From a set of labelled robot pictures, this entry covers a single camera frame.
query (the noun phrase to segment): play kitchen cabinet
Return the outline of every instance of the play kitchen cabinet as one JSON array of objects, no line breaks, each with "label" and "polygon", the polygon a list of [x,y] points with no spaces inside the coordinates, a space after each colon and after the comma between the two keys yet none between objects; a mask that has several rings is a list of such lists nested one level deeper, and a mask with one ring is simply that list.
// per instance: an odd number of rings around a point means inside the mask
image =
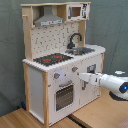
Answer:
[{"label": "play kitchen cabinet", "polygon": [[90,2],[22,4],[26,107],[46,128],[100,95],[77,75],[103,67],[105,49],[85,45],[89,11]]}]

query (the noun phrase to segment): gray wall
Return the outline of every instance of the gray wall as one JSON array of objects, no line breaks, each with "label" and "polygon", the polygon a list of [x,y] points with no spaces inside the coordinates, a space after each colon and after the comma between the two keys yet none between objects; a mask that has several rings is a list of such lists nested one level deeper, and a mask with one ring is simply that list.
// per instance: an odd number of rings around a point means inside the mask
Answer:
[{"label": "gray wall", "polygon": [[[104,73],[113,74],[116,70],[128,73],[128,0],[90,1],[86,43],[106,48]],[[22,66],[25,55],[20,4],[43,2],[46,1],[0,1],[0,116],[15,110],[21,101],[25,101]]]}]

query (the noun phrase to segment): table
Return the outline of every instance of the table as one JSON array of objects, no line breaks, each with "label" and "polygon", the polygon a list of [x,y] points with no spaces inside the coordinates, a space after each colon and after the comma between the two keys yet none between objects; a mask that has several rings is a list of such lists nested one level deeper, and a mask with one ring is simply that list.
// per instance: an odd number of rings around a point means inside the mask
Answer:
[{"label": "table", "polygon": [[[0,128],[44,128],[37,119],[23,109],[0,117]],[[81,128],[69,118],[64,118],[50,128]]]},{"label": "table", "polygon": [[87,128],[115,128],[128,118],[128,102],[115,101],[101,89],[100,98],[77,110],[71,117]]}]

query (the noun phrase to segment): backsplash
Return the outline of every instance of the backsplash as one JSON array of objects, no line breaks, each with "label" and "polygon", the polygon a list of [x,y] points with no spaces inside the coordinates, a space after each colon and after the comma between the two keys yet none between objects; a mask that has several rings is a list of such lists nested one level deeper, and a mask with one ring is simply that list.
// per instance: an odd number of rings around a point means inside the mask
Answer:
[{"label": "backsplash", "polygon": [[[78,33],[79,22],[35,27],[31,30],[33,59],[67,49],[70,37]],[[78,36],[73,38],[73,43],[78,46]]]}]

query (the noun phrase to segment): faucet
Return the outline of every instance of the faucet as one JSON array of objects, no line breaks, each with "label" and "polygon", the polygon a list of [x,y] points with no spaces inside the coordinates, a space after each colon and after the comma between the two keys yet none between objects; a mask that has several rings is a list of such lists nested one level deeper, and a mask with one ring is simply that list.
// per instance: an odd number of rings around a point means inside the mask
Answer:
[{"label": "faucet", "polygon": [[80,33],[74,33],[74,34],[71,36],[71,38],[70,38],[70,43],[67,45],[67,48],[68,48],[68,49],[72,49],[73,47],[75,47],[75,44],[73,44],[73,42],[72,42],[72,39],[73,39],[73,37],[74,37],[75,35],[80,36],[80,41],[82,41],[82,35],[81,35]]}]

